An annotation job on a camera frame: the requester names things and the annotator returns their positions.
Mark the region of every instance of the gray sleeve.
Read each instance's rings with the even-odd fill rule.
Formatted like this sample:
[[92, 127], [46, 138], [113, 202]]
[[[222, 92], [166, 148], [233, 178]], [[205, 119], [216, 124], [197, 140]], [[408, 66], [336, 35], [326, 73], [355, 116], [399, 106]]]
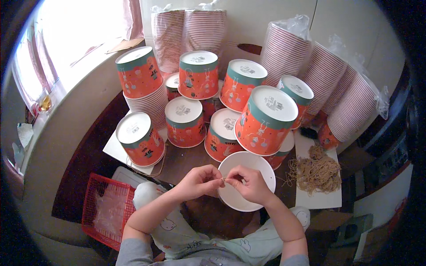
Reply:
[[279, 266], [309, 266], [309, 258], [303, 254], [294, 255], [282, 261]]
[[127, 238], [121, 243], [115, 265], [146, 266], [153, 262], [153, 252], [149, 244], [137, 238]]

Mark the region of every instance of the green band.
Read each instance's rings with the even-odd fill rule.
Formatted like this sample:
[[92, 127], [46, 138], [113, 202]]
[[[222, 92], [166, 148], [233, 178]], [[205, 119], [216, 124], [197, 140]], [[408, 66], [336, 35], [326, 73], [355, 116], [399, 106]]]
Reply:
[[294, 93], [288, 86], [286, 86], [282, 81], [279, 82], [280, 86], [280, 90], [282, 90], [283, 92], [285, 92], [288, 96], [290, 96], [294, 102], [296, 102], [297, 104], [303, 105], [303, 106], [308, 106], [312, 99], [305, 99], [299, 95], [297, 95], [296, 93]]
[[193, 127], [198, 123], [198, 120], [200, 119], [200, 117], [203, 116], [203, 113], [201, 112], [201, 114], [197, 117], [197, 119], [195, 119], [194, 121], [188, 122], [188, 123], [176, 123], [173, 122], [172, 120], [168, 119], [166, 117], [166, 121], [169, 125], [176, 127], [177, 129], [185, 129], [188, 127]]
[[252, 114], [252, 116], [259, 121], [260, 123], [262, 123], [262, 121], [265, 121], [268, 123], [268, 127], [272, 128], [272, 129], [276, 129], [276, 130], [280, 130], [280, 129], [289, 129], [291, 127], [291, 125], [293, 124], [293, 122], [296, 120], [292, 120], [292, 121], [279, 121], [277, 119], [274, 119], [270, 116], [267, 116], [264, 112], [262, 112], [259, 108], [257, 108], [256, 104], [253, 101], [253, 94], [250, 95], [250, 97], [248, 98], [248, 105], [249, 105], [249, 115], [250, 113]]
[[168, 86], [166, 86], [166, 88], [170, 92], [178, 92], [178, 88], [172, 88], [172, 87], [168, 87]]
[[238, 79], [238, 83], [244, 84], [244, 85], [254, 85], [255, 87], [260, 86], [264, 80], [266, 80], [266, 77], [262, 78], [253, 78], [253, 77], [246, 77], [241, 75], [240, 73], [235, 72], [232, 68], [228, 66], [228, 70], [226, 74], [233, 80]]
[[179, 67], [183, 70], [189, 69], [193, 73], [204, 73], [206, 71], [213, 71], [217, 67], [217, 60], [207, 65], [191, 65], [180, 61]]
[[284, 157], [284, 156], [286, 156], [287, 154], [289, 154], [290, 152], [288, 151], [288, 152], [277, 152], [276, 154], [275, 154], [275, 156], [278, 156], [278, 157]]
[[143, 66], [147, 63], [147, 59], [149, 57], [155, 58], [154, 52], [152, 50], [149, 53], [147, 53], [146, 55], [144, 55], [140, 58], [134, 59], [130, 62], [126, 62], [126, 63], [122, 63], [122, 64], [116, 63], [117, 70], [118, 71], [129, 71], [129, 70], [133, 70], [137, 66]]
[[133, 143], [128, 143], [128, 144], [126, 144], [126, 143], [121, 143], [121, 145], [123, 146], [123, 148], [136, 149], [136, 148], [138, 148], [138, 147], [139, 147], [139, 144], [140, 144], [141, 142], [149, 141], [149, 140], [150, 140], [150, 135], [151, 135], [151, 131], [152, 131], [152, 130], [153, 130], [153, 125], [152, 125], [152, 123], [151, 123], [151, 127], [150, 127], [150, 129], [149, 129], [148, 133], [146, 133], [146, 134], [145, 134], [145, 136], [143, 136], [140, 140], [138, 140], [138, 141], [136, 141], [136, 142], [133, 142]]
[[214, 130], [213, 130], [213, 127], [212, 126], [210, 126], [209, 127], [209, 130], [210, 130], [210, 133], [213, 135], [213, 136], [216, 136], [218, 139], [219, 139], [219, 141], [220, 141], [220, 143], [222, 143], [222, 144], [225, 144], [225, 142], [228, 142], [228, 143], [237, 143], [237, 140], [229, 140], [229, 139], [225, 139], [224, 137], [221, 137], [221, 136], [219, 136]]

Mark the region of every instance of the window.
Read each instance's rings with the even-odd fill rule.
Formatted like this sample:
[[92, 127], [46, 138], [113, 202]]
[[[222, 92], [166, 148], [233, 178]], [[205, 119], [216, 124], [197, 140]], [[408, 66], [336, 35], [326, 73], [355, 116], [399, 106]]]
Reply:
[[120, 0], [45, 0], [37, 22], [58, 75], [92, 48], [122, 36], [123, 2]]

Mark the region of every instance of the glass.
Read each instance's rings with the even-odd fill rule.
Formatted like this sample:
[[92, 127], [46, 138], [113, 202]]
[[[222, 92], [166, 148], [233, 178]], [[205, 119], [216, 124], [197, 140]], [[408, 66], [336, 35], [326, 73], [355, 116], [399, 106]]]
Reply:
[[43, 91], [40, 94], [40, 97], [37, 100], [37, 113], [48, 113], [53, 107], [52, 98], [47, 92], [46, 88], [43, 88]]

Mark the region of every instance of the brown paper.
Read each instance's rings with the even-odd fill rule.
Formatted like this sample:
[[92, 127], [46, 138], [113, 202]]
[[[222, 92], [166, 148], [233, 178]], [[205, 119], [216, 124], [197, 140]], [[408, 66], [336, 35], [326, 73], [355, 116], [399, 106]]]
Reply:
[[125, 50], [125, 49], [128, 49], [128, 48], [135, 47], [143, 41], [144, 41], [144, 38], [136, 38], [136, 39], [133, 39], [133, 40], [122, 40], [119, 44], [117, 44], [112, 49], [107, 51], [106, 54], [110, 54], [110, 53], [113, 53], [113, 52], [117, 52], [117, 51], [121, 51], [121, 50]]

